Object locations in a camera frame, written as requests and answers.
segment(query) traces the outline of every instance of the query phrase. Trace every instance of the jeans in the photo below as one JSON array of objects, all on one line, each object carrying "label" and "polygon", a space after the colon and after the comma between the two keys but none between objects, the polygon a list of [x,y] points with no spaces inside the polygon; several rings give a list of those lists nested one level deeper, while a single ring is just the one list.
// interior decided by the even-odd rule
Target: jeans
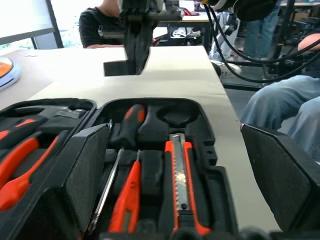
[{"label": "jeans", "polygon": [[294,116],[288,136],[320,162],[320,78],[297,75],[262,88],[249,100],[241,121],[278,130]]},{"label": "jeans", "polygon": [[246,23],[246,36],[243,54],[251,58],[268,57],[274,31],[278,23],[280,3],[281,1],[278,0],[273,11],[264,19],[249,21]]}]

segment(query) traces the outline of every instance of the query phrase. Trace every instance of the toolbox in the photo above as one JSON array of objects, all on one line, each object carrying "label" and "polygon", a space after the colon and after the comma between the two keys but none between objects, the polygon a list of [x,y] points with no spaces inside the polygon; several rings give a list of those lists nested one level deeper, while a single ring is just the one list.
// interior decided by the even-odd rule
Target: toolbox
[{"label": "toolbox", "polygon": [[[133,106],[142,108],[141,123],[122,146],[115,139],[133,131],[123,124]],[[225,169],[216,166],[214,143],[203,109],[189,99],[128,98],[100,108],[77,98],[11,105],[0,111],[0,239],[168,240],[175,234],[178,240],[192,234],[190,227],[207,240],[228,239],[217,233],[237,235],[231,190]],[[128,229],[117,231],[115,208],[134,166],[138,208],[130,216],[124,212],[119,226],[127,221]],[[111,176],[94,233],[88,234]],[[133,205],[132,188],[127,191]]]}]

